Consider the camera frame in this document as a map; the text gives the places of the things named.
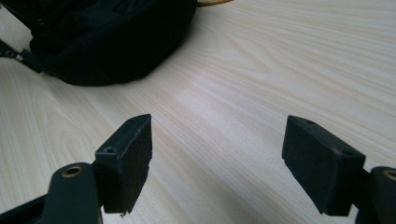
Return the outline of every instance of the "bag strap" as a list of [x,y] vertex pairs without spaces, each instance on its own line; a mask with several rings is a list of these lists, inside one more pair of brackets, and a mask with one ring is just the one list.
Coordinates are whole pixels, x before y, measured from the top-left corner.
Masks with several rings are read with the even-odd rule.
[[39,60],[37,60],[29,51],[24,49],[22,52],[18,53],[15,49],[7,45],[0,39],[0,58],[10,58],[15,59],[20,63],[30,67],[37,73],[44,70],[44,66]]
[[29,7],[24,0],[0,0],[0,4],[8,9],[18,20],[31,31],[39,32],[45,29],[44,17]]

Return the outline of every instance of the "black plastic bracket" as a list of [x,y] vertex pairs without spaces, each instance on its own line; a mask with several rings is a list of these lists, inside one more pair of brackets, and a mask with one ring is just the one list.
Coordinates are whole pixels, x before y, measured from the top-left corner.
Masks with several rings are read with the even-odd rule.
[[59,169],[47,195],[0,215],[0,224],[99,224],[102,205],[107,213],[131,212],[149,174],[151,115],[127,120],[95,156],[93,164]]
[[363,169],[365,156],[315,122],[288,117],[282,158],[320,213],[357,223],[396,223],[396,170]]

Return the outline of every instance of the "light wood grain surface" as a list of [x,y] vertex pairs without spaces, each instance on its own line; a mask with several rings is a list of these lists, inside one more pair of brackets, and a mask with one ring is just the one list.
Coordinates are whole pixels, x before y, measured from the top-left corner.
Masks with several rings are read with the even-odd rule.
[[[0,10],[0,38],[29,31]],[[235,0],[198,8],[148,77],[81,88],[0,60],[0,212],[92,162],[127,119],[152,115],[153,159],[131,215],[105,223],[354,223],[321,216],[281,159],[287,115],[396,166],[396,2]]]

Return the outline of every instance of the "brass insert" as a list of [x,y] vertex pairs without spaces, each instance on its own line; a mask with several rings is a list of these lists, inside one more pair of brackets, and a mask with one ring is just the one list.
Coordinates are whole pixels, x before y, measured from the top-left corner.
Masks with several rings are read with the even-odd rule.
[[386,170],[384,171],[384,175],[392,180],[396,180],[396,171],[394,170]]
[[79,175],[82,173],[82,167],[81,166],[71,166],[67,169],[65,169],[62,172],[62,176],[65,178],[73,177],[76,175]]
[[197,6],[198,7],[210,7],[210,6],[214,6],[214,5],[218,5],[218,4],[223,4],[223,3],[228,3],[231,2],[233,0],[210,0],[210,1],[202,1],[202,2],[198,2]]

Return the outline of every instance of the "yellow cable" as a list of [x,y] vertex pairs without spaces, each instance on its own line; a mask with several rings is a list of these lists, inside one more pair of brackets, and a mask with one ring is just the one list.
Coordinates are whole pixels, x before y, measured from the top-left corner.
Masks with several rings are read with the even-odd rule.
[[210,6],[223,4],[223,3],[227,3],[227,2],[231,2],[231,1],[233,1],[233,0],[212,0],[212,1],[208,1],[208,2],[198,2],[197,6],[198,7],[210,7]]

